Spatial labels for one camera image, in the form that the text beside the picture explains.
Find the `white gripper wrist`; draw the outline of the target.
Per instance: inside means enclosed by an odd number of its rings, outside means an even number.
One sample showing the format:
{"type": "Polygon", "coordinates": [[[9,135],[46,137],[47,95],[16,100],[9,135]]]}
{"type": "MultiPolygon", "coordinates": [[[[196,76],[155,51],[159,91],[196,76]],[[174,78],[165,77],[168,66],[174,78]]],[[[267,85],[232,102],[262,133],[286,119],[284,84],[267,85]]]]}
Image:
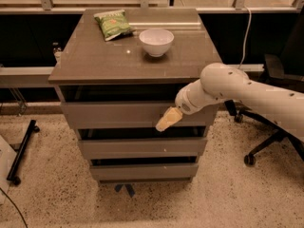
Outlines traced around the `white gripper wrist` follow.
{"type": "Polygon", "coordinates": [[[176,107],[170,106],[156,124],[156,129],[159,132],[163,132],[168,127],[179,122],[182,119],[182,114],[192,115],[200,111],[199,107],[196,107],[191,104],[187,95],[188,92],[188,86],[183,87],[178,92],[175,99],[176,107]]]}

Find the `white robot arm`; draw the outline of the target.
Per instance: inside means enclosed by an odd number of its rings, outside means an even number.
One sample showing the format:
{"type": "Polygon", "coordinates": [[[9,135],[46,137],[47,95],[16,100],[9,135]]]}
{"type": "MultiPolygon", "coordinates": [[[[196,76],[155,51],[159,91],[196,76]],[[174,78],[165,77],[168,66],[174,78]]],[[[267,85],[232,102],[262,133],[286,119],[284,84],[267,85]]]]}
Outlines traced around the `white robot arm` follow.
{"type": "Polygon", "coordinates": [[[184,114],[199,112],[208,105],[234,100],[304,142],[304,94],[252,81],[240,69],[222,63],[206,66],[198,80],[183,87],[156,124],[163,132],[184,114]]]}

